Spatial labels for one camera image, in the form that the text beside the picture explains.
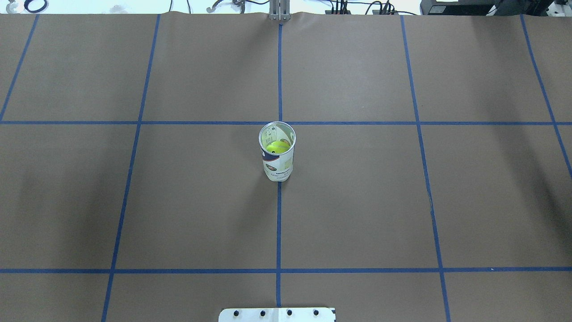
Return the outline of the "tennis ball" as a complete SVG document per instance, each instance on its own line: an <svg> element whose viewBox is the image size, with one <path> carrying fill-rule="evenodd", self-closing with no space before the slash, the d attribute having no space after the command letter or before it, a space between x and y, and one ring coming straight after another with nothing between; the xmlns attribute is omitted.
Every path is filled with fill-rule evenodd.
<svg viewBox="0 0 572 322"><path fill-rule="evenodd" d="M291 145L287 140L276 140L268 144L265 149L270 154L279 155L286 153L290 147Z"/></svg>

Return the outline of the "clear tennis ball can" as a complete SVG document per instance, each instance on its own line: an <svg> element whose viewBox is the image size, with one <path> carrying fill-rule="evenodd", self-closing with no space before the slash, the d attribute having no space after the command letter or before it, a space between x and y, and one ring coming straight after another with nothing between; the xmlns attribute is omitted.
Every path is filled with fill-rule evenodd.
<svg viewBox="0 0 572 322"><path fill-rule="evenodd" d="M258 135L263 169L272 182L284 182L294 169L296 133L285 122L270 122Z"/></svg>

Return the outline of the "reacher grabber stick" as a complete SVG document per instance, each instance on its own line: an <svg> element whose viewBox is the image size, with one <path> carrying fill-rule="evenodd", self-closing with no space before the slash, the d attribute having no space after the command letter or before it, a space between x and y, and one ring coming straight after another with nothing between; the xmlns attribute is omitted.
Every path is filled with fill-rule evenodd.
<svg viewBox="0 0 572 322"><path fill-rule="evenodd" d="M244 0L215 0L211 6L206 8L206 12L244 14L246 11L245 3Z"/></svg>

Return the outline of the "blue tape roll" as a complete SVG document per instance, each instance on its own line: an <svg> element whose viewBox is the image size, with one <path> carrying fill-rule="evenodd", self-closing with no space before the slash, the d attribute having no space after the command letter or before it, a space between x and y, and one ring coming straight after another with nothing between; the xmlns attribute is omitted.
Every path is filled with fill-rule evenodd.
<svg viewBox="0 0 572 322"><path fill-rule="evenodd" d="M23 1L24 9L31 14L37 14L45 11L49 6L48 0L25 0Z"/></svg>

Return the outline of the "aluminium frame post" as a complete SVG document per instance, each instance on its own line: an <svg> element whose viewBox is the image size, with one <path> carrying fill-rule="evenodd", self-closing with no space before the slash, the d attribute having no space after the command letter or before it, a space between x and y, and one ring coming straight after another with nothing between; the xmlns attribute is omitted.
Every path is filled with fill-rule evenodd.
<svg viewBox="0 0 572 322"><path fill-rule="evenodd" d="M286 22L291 18L290 0L269 0L269 20Z"/></svg>

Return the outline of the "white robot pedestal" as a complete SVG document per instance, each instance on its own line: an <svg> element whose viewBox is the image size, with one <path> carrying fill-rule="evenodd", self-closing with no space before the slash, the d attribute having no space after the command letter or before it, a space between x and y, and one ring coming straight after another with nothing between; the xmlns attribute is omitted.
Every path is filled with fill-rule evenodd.
<svg viewBox="0 0 572 322"><path fill-rule="evenodd" d="M335 322L334 308L227 308L221 310L219 322Z"/></svg>

